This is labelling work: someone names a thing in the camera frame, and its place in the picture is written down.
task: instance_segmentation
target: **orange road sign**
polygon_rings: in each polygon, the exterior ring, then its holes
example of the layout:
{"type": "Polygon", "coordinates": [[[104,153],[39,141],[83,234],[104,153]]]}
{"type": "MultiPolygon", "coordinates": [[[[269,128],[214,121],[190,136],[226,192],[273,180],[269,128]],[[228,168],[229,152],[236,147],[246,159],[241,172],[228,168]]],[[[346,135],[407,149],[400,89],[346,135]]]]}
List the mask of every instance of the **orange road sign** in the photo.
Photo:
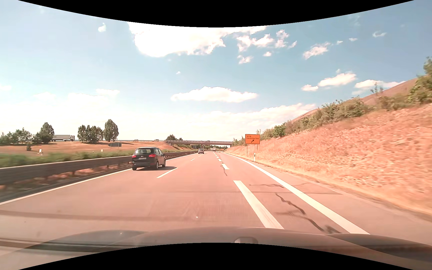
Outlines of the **orange road sign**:
{"type": "Polygon", "coordinates": [[[246,134],[244,137],[244,143],[249,145],[259,144],[260,134],[246,134]]]}

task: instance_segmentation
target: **black car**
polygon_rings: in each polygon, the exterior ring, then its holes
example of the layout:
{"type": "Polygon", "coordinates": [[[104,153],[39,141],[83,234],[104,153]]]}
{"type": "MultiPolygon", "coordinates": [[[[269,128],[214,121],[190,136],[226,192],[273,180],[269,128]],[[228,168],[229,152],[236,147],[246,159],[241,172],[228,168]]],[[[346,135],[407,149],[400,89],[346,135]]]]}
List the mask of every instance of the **black car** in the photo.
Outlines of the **black car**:
{"type": "Polygon", "coordinates": [[[148,146],[140,147],[134,151],[132,155],[132,170],[135,171],[138,168],[151,167],[155,170],[159,168],[159,165],[166,167],[166,157],[163,151],[158,147],[148,146]]]}

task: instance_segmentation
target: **white semi-trailer truck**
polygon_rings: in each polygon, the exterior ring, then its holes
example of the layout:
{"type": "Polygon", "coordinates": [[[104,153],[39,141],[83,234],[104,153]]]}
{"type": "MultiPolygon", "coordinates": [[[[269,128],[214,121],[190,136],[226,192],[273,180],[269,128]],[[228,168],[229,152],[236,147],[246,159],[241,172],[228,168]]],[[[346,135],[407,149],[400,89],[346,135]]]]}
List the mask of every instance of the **white semi-trailer truck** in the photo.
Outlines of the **white semi-trailer truck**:
{"type": "Polygon", "coordinates": [[[54,135],[51,141],[74,141],[74,135],[54,135]]]}

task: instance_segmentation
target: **bridge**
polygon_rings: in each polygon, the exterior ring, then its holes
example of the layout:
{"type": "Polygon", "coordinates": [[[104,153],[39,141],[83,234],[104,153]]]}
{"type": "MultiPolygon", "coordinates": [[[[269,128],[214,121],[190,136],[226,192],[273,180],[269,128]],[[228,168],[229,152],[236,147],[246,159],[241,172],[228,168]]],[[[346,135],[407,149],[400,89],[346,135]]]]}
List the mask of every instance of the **bridge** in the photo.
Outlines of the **bridge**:
{"type": "Polygon", "coordinates": [[[232,145],[233,142],[225,141],[188,141],[188,140],[165,140],[168,144],[184,144],[184,145],[232,145]]]}

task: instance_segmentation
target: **solid white line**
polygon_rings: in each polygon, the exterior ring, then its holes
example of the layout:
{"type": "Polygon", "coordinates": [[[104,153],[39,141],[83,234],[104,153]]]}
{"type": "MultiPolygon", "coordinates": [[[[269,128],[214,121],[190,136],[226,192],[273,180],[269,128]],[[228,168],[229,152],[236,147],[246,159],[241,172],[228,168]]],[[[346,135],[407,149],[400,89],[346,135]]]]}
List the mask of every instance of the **solid white line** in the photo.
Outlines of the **solid white line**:
{"type": "Polygon", "coordinates": [[[240,160],[244,161],[245,163],[248,163],[249,165],[253,166],[254,168],[260,170],[265,175],[273,178],[274,181],[280,183],[282,186],[284,186],[289,191],[291,191],[292,193],[294,193],[296,196],[298,196],[299,198],[301,198],[307,204],[311,205],[317,211],[320,211],[323,215],[325,215],[326,217],[328,217],[329,219],[331,219],[332,221],[334,221],[339,226],[343,227],[343,229],[345,229],[346,231],[348,231],[350,234],[367,234],[367,235],[369,235],[369,233],[367,231],[365,231],[362,228],[360,228],[360,227],[356,226],[355,224],[351,223],[346,218],[341,217],[339,214],[337,214],[333,210],[327,208],[326,206],[322,205],[320,202],[316,201],[315,199],[309,197],[307,194],[305,194],[301,190],[299,190],[299,189],[291,186],[290,184],[288,184],[285,181],[279,179],[278,177],[270,174],[269,172],[265,171],[264,169],[261,169],[260,167],[256,166],[255,164],[252,164],[252,163],[250,163],[250,162],[248,162],[248,161],[246,161],[246,160],[244,160],[244,159],[242,159],[242,158],[240,158],[238,156],[233,156],[233,157],[235,157],[237,159],[240,159],[240,160]]]}
{"type": "Polygon", "coordinates": [[[174,169],[172,169],[172,170],[168,170],[167,172],[163,173],[162,175],[159,175],[159,176],[156,177],[156,178],[159,178],[159,177],[165,176],[165,175],[171,173],[172,171],[174,171],[175,169],[177,169],[177,168],[174,168],[174,169]]]}
{"type": "Polygon", "coordinates": [[[258,216],[261,223],[266,228],[274,228],[274,229],[284,229],[281,224],[276,220],[276,218],[271,215],[271,213],[266,209],[266,207],[256,198],[256,196],[249,190],[242,181],[234,180],[234,183],[239,188],[241,193],[243,193],[244,198],[248,201],[249,205],[253,209],[253,211],[258,216]]]}
{"type": "Polygon", "coordinates": [[[64,186],[48,189],[48,190],[41,191],[41,192],[34,193],[34,194],[30,194],[30,195],[27,195],[27,196],[24,196],[24,197],[19,197],[19,198],[15,198],[15,199],[12,199],[12,200],[9,200],[9,201],[0,202],[0,205],[11,203],[11,202],[22,200],[22,199],[26,199],[26,198],[33,197],[33,196],[36,196],[36,195],[39,195],[39,194],[43,194],[43,193],[46,193],[46,192],[57,190],[57,189],[60,189],[60,188],[63,188],[63,187],[74,186],[74,185],[77,185],[77,184],[81,184],[81,183],[84,183],[84,182],[87,182],[87,181],[95,180],[95,179],[98,179],[98,178],[101,178],[101,177],[105,177],[105,176],[108,176],[108,175],[119,174],[119,173],[122,173],[122,172],[125,172],[125,171],[129,171],[129,170],[132,170],[132,169],[120,170],[120,171],[109,173],[109,174],[106,174],[106,175],[101,175],[101,176],[94,177],[94,178],[91,178],[91,179],[86,179],[86,180],[79,181],[79,182],[76,182],[76,183],[71,183],[71,184],[68,184],[68,185],[64,185],[64,186]]]}

